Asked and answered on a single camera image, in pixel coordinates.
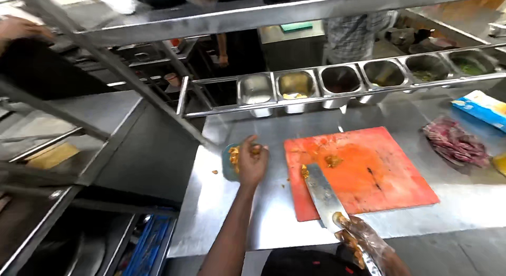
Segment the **chopped food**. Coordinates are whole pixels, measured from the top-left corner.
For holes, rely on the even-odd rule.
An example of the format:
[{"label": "chopped food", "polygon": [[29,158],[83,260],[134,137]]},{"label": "chopped food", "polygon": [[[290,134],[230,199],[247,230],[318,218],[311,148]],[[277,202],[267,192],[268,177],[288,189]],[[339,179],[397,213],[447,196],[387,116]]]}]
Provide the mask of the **chopped food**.
[{"label": "chopped food", "polygon": [[360,247],[358,246],[357,239],[355,237],[353,237],[345,229],[343,229],[342,231],[339,231],[339,232],[335,233],[335,237],[342,239],[346,243],[346,245],[348,245],[348,247],[350,247],[351,249],[353,249],[353,251],[354,251],[353,252],[353,256],[355,256],[355,260],[356,260],[355,264],[357,264],[357,266],[360,269],[364,269],[365,268],[365,262],[364,262],[364,258],[363,258],[363,255],[362,255],[362,250],[360,250]]},{"label": "chopped food", "polygon": [[[251,147],[251,154],[258,155],[262,150],[262,145],[256,144]],[[239,174],[239,146],[233,146],[228,150],[230,154],[230,163],[234,166],[234,170]]]},{"label": "chopped food", "polygon": [[482,75],[485,72],[474,62],[464,59],[458,58],[454,59],[453,63],[455,63],[462,72],[469,75]]},{"label": "chopped food", "polygon": [[302,165],[300,173],[302,173],[302,177],[304,177],[304,179],[306,179],[309,176],[308,167],[305,164]]},{"label": "chopped food", "polygon": [[335,212],[332,215],[332,221],[335,224],[341,224],[341,225],[347,224],[349,222],[348,219],[345,216],[343,216],[343,214],[341,212]]},{"label": "chopped food", "polygon": [[[332,220],[334,221],[334,223],[341,224],[341,226],[343,226],[343,227],[345,227],[346,224],[348,224],[350,222],[345,216],[343,216],[343,214],[341,212],[335,212],[332,215]],[[343,240],[348,245],[348,247],[353,249],[353,251],[354,251],[353,256],[355,256],[355,260],[356,260],[355,264],[357,264],[357,266],[360,267],[360,269],[364,269],[365,262],[364,262],[362,250],[358,246],[357,239],[346,229],[343,229],[343,230],[335,233],[334,235],[336,238]]]},{"label": "chopped food", "polygon": [[425,81],[425,82],[438,80],[437,75],[428,71],[428,70],[414,71],[413,76],[415,78],[420,79],[421,81]]},{"label": "chopped food", "polygon": [[283,98],[285,99],[298,99],[298,98],[307,98],[307,95],[303,95],[300,93],[293,93],[293,94],[283,94]]},{"label": "chopped food", "polygon": [[235,172],[239,173],[239,146],[233,146],[228,150],[230,163],[234,166]]},{"label": "chopped food", "polygon": [[463,166],[472,163],[479,167],[490,164],[485,146],[473,135],[466,133],[457,121],[439,117],[423,128],[434,150],[450,162]]},{"label": "chopped food", "polygon": [[340,158],[339,156],[330,155],[330,156],[325,157],[325,161],[328,164],[327,167],[334,168],[339,163],[341,163],[343,161],[343,159]]}]

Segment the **chef's knife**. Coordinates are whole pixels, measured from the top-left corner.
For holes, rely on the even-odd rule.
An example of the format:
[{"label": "chef's knife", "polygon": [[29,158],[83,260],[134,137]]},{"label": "chef's knife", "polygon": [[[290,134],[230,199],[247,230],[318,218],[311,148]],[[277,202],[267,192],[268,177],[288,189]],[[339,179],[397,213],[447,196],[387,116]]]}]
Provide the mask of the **chef's knife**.
[{"label": "chef's knife", "polygon": [[343,228],[334,223],[332,215],[335,212],[341,212],[343,216],[349,219],[343,204],[335,195],[320,166],[312,163],[308,164],[307,168],[309,176],[306,178],[306,185],[323,225],[332,233],[342,230]]}]

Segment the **plastic glove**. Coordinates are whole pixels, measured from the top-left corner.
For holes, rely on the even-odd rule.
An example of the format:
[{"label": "plastic glove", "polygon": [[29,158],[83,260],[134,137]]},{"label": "plastic glove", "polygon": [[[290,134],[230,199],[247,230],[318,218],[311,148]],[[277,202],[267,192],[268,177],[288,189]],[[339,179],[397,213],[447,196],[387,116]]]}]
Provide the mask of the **plastic glove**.
[{"label": "plastic glove", "polygon": [[[345,230],[355,237],[357,243],[374,260],[383,275],[387,271],[390,257],[395,255],[395,250],[390,247],[364,220],[359,217],[350,216],[350,220],[341,213],[334,214],[334,222],[340,224]],[[353,244],[352,238],[346,231],[336,233],[341,240],[356,250],[355,256],[358,257],[357,247]]]}]

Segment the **orange cutting board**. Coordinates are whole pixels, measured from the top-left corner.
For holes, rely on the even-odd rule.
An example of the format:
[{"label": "orange cutting board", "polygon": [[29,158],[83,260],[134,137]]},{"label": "orange cutting board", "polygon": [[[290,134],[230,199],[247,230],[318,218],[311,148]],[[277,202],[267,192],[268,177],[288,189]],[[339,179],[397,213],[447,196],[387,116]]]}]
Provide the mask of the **orange cutting board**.
[{"label": "orange cutting board", "polygon": [[[438,196],[384,127],[284,142],[295,213],[300,222],[319,219],[302,164],[318,163],[348,214],[429,205]],[[329,168],[325,157],[343,159]]]}]

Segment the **food container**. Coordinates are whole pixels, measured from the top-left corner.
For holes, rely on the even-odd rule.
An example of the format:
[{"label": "food container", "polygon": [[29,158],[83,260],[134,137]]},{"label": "food container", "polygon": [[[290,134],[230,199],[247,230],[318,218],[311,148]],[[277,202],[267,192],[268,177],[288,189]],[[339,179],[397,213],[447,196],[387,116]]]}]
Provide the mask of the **food container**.
[{"label": "food container", "polygon": [[[374,92],[380,89],[395,89],[410,84],[406,70],[396,59],[381,59],[362,61],[357,63],[367,90]],[[363,96],[359,99],[363,104],[376,104],[381,102],[388,93],[379,93]]]},{"label": "food container", "polygon": [[346,105],[351,97],[339,98],[339,96],[365,90],[354,64],[323,66],[319,67],[317,72],[323,97],[337,97],[334,100],[324,101],[323,108],[340,108]]},{"label": "food container", "polygon": [[[237,104],[270,104],[277,101],[272,72],[243,75],[237,79]],[[251,115],[261,118],[272,115],[273,108],[255,109]]]},{"label": "food container", "polygon": [[448,51],[441,55],[452,66],[453,71],[461,77],[503,72],[497,65],[497,60],[480,50]]},{"label": "food container", "polygon": [[399,62],[408,70],[409,79],[416,84],[424,84],[436,80],[452,79],[451,67],[437,54],[404,56]]},{"label": "food container", "polygon": [[[304,99],[296,98],[298,96],[307,98],[320,96],[313,70],[279,71],[274,72],[274,77],[279,100]],[[285,112],[288,114],[302,113],[306,107],[306,104],[288,105],[285,107]]]}]

